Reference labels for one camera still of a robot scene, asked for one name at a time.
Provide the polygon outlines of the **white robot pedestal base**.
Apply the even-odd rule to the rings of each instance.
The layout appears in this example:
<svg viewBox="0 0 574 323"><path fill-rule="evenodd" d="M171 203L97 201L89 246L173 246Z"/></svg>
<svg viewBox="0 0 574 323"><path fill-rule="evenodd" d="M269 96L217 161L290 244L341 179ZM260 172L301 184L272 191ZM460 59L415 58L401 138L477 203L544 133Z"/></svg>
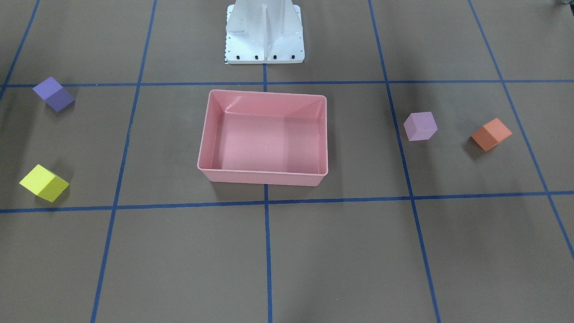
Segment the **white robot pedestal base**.
<svg viewBox="0 0 574 323"><path fill-rule="evenodd" d="M227 6L227 64L298 64L305 61L300 6L291 0L237 0Z"/></svg>

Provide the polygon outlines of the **yellow foam block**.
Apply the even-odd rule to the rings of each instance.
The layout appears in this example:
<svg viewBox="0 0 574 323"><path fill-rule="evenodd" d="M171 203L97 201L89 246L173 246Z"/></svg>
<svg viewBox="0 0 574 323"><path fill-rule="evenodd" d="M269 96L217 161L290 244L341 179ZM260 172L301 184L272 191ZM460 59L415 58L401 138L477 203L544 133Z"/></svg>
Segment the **yellow foam block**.
<svg viewBox="0 0 574 323"><path fill-rule="evenodd" d="M57 174L37 164L20 180L20 185L43 200L55 202L70 184Z"/></svg>

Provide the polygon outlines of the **dark purple foam block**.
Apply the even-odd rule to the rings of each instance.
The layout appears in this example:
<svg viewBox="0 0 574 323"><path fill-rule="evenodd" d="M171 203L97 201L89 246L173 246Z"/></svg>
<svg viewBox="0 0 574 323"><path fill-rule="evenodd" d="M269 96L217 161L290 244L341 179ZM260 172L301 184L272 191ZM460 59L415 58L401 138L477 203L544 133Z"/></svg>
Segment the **dark purple foam block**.
<svg viewBox="0 0 574 323"><path fill-rule="evenodd" d="M74 102L74 97L53 76L43 80L32 90L56 113Z"/></svg>

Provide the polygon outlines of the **orange foam block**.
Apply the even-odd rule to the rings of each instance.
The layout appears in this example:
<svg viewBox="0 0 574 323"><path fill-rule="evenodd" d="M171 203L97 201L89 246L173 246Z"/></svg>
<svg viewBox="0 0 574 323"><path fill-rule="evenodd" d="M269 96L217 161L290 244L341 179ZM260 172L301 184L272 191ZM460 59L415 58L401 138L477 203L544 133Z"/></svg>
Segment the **orange foam block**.
<svg viewBox="0 0 574 323"><path fill-rule="evenodd" d="M471 139L483 150L488 151L512 135L512 131L499 119L495 118L481 126Z"/></svg>

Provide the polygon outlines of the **light pink foam block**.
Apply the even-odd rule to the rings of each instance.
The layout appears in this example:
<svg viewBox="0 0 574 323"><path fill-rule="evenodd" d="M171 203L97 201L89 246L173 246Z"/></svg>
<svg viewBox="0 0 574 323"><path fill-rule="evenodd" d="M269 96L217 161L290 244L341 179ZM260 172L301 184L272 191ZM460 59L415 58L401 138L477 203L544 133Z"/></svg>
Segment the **light pink foam block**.
<svg viewBox="0 0 574 323"><path fill-rule="evenodd" d="M428 140L438 131L432 112L411 113L403 126L408 141Z"/></svg>

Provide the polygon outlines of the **pink plastic bin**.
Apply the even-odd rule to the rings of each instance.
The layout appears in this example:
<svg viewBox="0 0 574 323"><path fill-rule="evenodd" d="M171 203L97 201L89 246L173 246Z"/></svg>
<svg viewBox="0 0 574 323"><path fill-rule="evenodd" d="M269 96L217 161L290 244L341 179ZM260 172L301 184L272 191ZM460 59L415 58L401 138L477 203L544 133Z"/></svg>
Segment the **pink plastic bin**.
<svg viewBox="0 0 574 323"><path fill-rule="evenodd" d="M327 98L211 90L197 168L211 182L318 186L329 172Z"/></svg>

